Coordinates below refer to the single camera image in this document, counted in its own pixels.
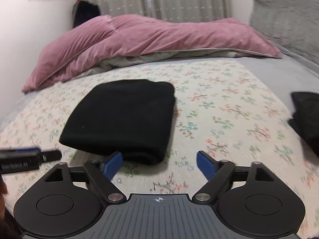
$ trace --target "pink duvet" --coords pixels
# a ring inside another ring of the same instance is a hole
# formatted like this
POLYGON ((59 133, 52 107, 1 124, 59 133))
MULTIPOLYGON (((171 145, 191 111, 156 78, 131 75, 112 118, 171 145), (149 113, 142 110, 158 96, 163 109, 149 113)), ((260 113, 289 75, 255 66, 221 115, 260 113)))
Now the pink duvet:
POLYGON ((49 43, 22 91, 70 80, 102 59, 209 48, 280 57, 263 35, 233 18, 174 24, 138 15, 99 16, 49 43))

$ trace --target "gray pillow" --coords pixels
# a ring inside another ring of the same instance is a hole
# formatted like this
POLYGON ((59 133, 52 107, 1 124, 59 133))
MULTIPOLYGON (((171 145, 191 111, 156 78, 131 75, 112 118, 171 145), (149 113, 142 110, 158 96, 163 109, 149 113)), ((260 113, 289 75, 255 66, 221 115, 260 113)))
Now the gray pillow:
POLYGON ((250 25, 272 42, 319 64, 319 0, 254 0, 250 25))

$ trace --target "folded black towel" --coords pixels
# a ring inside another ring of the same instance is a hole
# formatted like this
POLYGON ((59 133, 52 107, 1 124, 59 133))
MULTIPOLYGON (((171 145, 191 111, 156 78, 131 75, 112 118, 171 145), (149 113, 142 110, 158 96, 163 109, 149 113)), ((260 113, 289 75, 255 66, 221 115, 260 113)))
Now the folded black towel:
POLYGON ((289 124, 319 156, 319 94, 294 92, 291 98, 296 113, 289 124))
POLYGON ((170 138, 174 87, 167 82, 120 80, 94 87, 76 106, 60 137, 68 147, 156 164, 170 138))

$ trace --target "bedsheet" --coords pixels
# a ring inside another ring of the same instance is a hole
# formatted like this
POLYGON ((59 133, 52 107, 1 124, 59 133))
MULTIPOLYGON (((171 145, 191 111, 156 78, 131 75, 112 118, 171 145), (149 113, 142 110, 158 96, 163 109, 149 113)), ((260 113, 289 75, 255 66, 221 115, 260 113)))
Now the bedsheet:
MULTIPOLYGON (((124 163, 112 182, 130 193, 188 193, 206 183, 196 152, 249 166, 261 161, 304 202, 306 217, 298 232, 312 236, 319 227, 319 159, 287 124, 289 110, 236 60, 196 60, 115 69, 43 90, 0 134, 1 147, 59 148, 63 161, 81 165, 96 156, 58 143, 78 102, 97 84, 121 79, 168 81, 177 99, 165 160, 156 166, 124 163)), ((38 171, 5 175, 7 207, 55 163, 38 171)))

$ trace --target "bed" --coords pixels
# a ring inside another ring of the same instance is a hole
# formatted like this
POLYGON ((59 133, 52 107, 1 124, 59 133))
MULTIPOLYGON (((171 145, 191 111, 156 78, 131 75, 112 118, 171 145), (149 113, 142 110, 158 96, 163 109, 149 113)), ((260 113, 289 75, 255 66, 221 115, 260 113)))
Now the bed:
MULTIPOLYGON (((81 166, 99 156, 59 144, 69 115, 96 85, 122 79, 167 81, 175 87, 176 106, 166 157, 156 166, 125 162, 112 182, 130 193, 188 193, 206 183, 196 166, 196 153, 237 165, 263 162, 304 202, 306 216, 298 235, 307 238, 319 228, 319 158, 288 125, 293 91, 319 92, 319 75, 309 62, 282 48, 274 58, 174 59, 117 68, 58 82, 33 92, 2 121, 0 147, 38 145, 58 148, 62 161, 81 166)), ((38 171, 4 176, 7 208, 56 162, 38 171)))

